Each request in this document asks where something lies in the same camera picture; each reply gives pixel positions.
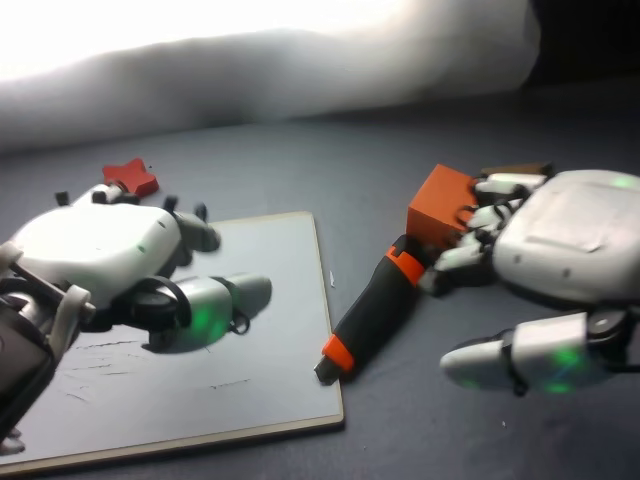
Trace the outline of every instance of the black handle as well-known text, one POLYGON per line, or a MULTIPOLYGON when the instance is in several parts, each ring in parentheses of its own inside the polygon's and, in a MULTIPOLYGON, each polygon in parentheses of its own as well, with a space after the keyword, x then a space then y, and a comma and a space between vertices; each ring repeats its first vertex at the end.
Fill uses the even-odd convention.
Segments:
POLYGON ((416 239, 396 240, 325 344, 315 369, 322 383, 333 383, 380 348, 414 304, 416 285, 430 263, 416 239))

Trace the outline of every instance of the dark tabletop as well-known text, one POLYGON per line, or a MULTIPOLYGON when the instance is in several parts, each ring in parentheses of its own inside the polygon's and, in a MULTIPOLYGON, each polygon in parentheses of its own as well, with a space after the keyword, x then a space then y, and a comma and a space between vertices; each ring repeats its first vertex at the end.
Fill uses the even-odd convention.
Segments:
MULTIPOLYGON (((579 102, 559 111, 520 101, 470 105, 217 128, 6 158, 0 237, 52 207, 54 192, 66 189, 74 198, 100 181, 103 165, 141 156, 162 193, 179 195, 185 209, 204 201, 214 221, 312 212, 325 275, 331 270, 335 277, 335 288, 327 288, 335 325, 403 232, 407 205, 438 162, 469 174, 534 161, 553 161, 559 170, 640 173, 638 128, 624 105, 597 112, 579 102)), ((161 200, 158 194, 149 202, 161 200)), ((425 298, 387 348, 344 386, 343 430, 60 476, 636 479, 639 380, 516 399, 460 389, 438 371, 440 357, 456 343, 546 312, 497 285, 425 298)))

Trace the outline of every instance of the whiteboard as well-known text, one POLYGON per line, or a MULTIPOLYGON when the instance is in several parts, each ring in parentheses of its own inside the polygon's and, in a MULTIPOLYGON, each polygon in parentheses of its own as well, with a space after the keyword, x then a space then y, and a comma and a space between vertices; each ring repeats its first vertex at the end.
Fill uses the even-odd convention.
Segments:
POLYGON ((244 336, 195 352, 154 354, 119 326, 81 334, 18 424, 26 450, 0 474, 228 441, 343 421, 338 383, 313 367, 331 325, 313 217, 307 212, 214 224, 222 246, 175 279, 256 273, 268 307, 244 336))

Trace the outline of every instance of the robotic hand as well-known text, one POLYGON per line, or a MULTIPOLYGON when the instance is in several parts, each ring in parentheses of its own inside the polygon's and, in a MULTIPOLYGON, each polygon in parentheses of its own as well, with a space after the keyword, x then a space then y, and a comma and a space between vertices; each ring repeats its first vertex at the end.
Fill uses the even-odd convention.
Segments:
POLYGON ((629 364, 640 301, 640 178, 597 170, 494 174, 472 186, 466 233, 434 266, 434 288, 496 277, 577 312, 456 346, 441 368, 465 387, 563 393, 629 364))
POLYGON ((204 205, 194 214, 176 212, 175 197, 140 206, 116 185, 73 205, 57 199, 0 246, 0 453, 24 448, 12 429, 80 331, 123 324, 148 331, 150 350, 194 350, 246 333, 271 297, 256 275, 169 280, 194 251, 220 245, 204 205))

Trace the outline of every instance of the orange block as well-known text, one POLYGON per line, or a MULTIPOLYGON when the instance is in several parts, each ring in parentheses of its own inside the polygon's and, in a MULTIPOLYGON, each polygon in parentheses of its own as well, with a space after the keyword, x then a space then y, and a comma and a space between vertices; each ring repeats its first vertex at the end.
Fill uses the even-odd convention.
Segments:
POLYGON ((463 232, 456 213, 467 221, 470 212, 459 212, 464 205, 475 205, 469 191, 472 178, 444 165, 436 165, 426 182, 409 204, 407 234, 425 245, 450 248, 447 239, 453 232, 463 232))

